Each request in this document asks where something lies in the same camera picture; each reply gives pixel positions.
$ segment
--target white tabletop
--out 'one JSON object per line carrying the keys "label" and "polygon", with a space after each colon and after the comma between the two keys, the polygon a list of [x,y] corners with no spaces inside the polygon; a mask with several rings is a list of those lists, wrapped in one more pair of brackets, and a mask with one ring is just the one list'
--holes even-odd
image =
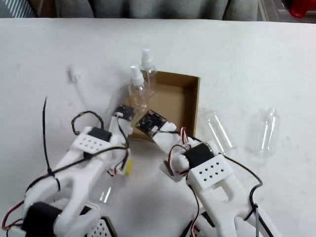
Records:
{"label": "white tabletop", "polygon": [[[46,169],[41,137],[45,96],[48,155],[56,164],[75,138],[73,116],[91,109],[108,118],[110,98],[119,100],[130,64],[139,62],[141,49],[149,46],[160,71],[201,77],[199,107],[222,115],[238,146],[231,155],[263,179],[255,200],[284,236],[313,236],[315,39],[312,24],[1,19],[1,215]],[[70,65],[82,75],[77,86],[68,83]],[[246,131],[250,117],[271,106],[281,118],[278,148],[265,165],[255,166],[244,150]],[[89,117],[84,123],[96,121]],[[120,237],[179,236],[196,210],[192,193],[158,169],[163,153],[154,144],[132,142],[131,148],[134,172],[106,214]],[[255,180],[236,171],[249,190]]]}

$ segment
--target white spray nozzle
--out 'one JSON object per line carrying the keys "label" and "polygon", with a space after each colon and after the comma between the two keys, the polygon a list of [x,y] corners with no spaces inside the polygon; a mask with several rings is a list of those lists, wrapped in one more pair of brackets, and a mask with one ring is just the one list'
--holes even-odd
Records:
{"label": "white spray nozzle", "polygon": [[138,66],[135,66],[135,65],[131,66],[130,71],[131,71],[131,79],[134,86],[139,86],[144,83],[143,74],[140,71]]}
{"label": "white spray nozzle", "polygon": [[143,69],[150,69],[153,67],[153,57],[151,55],[149,48],[143,49],[143,55],[142,55],[142,68]]}

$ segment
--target red object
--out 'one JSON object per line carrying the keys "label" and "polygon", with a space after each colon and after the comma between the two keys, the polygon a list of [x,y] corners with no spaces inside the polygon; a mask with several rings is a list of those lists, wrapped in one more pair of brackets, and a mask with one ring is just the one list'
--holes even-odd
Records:
{"label": "red object", "polygon": [[18,221],[22,220],[22,219],[19,219],[19,220],[16,220],[15,222],[11,223],[10,225],[6,226],[5,223],[9,217],[9,215],[11,214],[12,211],[18,209],[22,204],[24,203],[24,200],[23,201],[20,201],[18,204],[16,204],[13,208],[11,208],[7,213],[6,215],[4,216],[3,220],[2,220],[2,229],[4,231],[8,231],[11,229],[12,226],[14,225],[17,225],[17,226],[20,226],[21,224],[16,224]]}
{"label": "red object", "polygon": [[290,13],[297,18],[303,18],[306,12],[313,8],[316,8],[316,0],[294,0]]}

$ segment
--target open box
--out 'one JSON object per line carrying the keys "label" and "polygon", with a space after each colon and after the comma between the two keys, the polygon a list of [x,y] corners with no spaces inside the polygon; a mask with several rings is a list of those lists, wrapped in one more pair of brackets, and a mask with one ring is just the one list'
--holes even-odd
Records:
{"label": "open box", "polygon": [[[149,109],[165,117],[177,128],[186,127],[195,135],[198,113],[199,78],[194,76],[158,72],[155,93],[149,100]],[[127,104],[132,105],[130,98]],[[152,141],[151,137],[135,127],[146,113],[137,114],[133,120],[133,134],[130,138]]]}

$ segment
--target circuit board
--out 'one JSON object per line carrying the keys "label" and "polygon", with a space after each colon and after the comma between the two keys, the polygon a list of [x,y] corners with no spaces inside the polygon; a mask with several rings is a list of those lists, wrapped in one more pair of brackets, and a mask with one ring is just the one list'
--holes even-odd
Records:
{"label": "circuit board", "polygon": [[135,117],[136,110],[133,107],[127,106],[127,105],[119,105],[113,115],[119,114],[121,115],[122,119],[127,121],[132,121]]}
{"label": "circuit board", "polygon": [[167,122],[167,119],[149,110],[136,124],[136,127],[146,135],[153,137],[158,130]]}

